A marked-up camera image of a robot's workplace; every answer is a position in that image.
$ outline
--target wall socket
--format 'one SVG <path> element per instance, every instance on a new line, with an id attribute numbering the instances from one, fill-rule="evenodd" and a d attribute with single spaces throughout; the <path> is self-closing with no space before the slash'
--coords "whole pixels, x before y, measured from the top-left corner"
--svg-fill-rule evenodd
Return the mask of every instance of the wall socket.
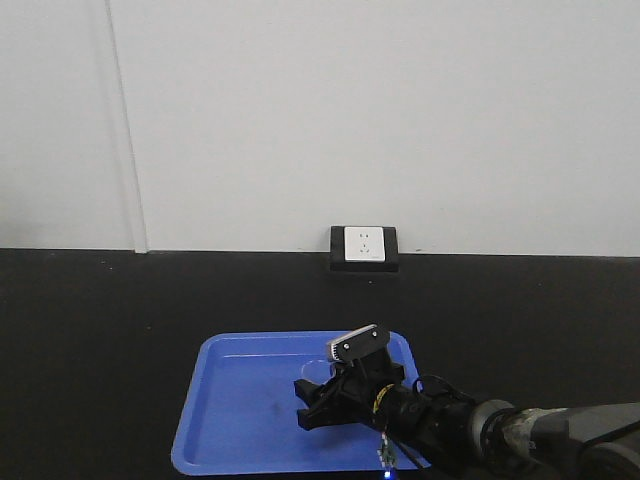
<path id="1" fill-rule="evenodd" d="M 384 262 L 382 227 L 344 227 L 344 259 L 347 262 Z"/>
<path id="2" fill-rule="evenodd" d="M 397 272 L 398 260 L 394 227 L 331 227 L 331 271 Z"/>

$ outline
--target black table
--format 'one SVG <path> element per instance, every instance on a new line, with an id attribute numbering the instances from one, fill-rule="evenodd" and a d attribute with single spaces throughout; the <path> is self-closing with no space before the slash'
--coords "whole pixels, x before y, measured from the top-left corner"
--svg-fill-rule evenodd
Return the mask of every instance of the black table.
<path id="1" fill-rule="evenodd" d="M 0 250 L 0 479 L 183 478 L 173 435 L 198 349 L 221 332 L 383 323 L 421 372 L 467 391 L 523 407 L 640 399 L 640 259 L 400 261 L 348 275 L 326 254 Z"/>

